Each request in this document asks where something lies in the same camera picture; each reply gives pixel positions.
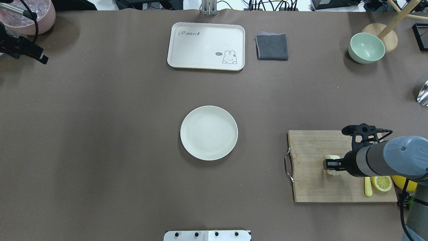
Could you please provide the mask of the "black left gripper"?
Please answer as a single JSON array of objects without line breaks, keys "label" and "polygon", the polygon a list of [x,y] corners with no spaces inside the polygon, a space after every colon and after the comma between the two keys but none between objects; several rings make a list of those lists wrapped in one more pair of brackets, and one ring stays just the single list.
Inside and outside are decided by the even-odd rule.
[{"label": "black left gripper", "polygon": [[43,48],[23,36],[15,37],[8,34],[3,23],[0,26],[0,52],[15,59],[25,55],[42,64],[48,62],[48,57],[44,55]]}]

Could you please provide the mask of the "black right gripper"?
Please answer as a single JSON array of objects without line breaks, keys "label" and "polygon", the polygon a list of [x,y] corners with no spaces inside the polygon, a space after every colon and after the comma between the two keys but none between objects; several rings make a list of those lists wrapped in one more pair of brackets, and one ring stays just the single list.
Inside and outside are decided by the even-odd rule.
[{"label": "black right gripper", "polygon": [[347,171],[354,177],[360,177],[360,170],[356,164],[356,156],[353,151],[349,151],[341,159],[325,159],[323,161],[324,170]]}]

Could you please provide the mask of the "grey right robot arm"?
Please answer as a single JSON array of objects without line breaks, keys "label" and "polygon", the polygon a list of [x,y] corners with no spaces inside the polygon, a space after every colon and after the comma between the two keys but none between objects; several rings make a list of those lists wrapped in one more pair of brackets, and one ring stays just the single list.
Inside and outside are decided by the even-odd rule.
[{"label": "grey right robot arm", "polygon": [[402,136],[349,151],[342,159],[326,159],[323,169],[347,171],[355,177],[398,175],[417,183],[402,240],[427,240],[428,141]]}]

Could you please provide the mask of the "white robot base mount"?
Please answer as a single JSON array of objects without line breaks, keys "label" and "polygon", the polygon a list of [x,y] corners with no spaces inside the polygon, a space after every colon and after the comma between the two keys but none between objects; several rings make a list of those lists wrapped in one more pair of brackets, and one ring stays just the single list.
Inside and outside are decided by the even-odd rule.
[{"label": "white robot base mount", "polygon": [[247,230],[181,230],[167,231],[164,241],[252,241]]}]

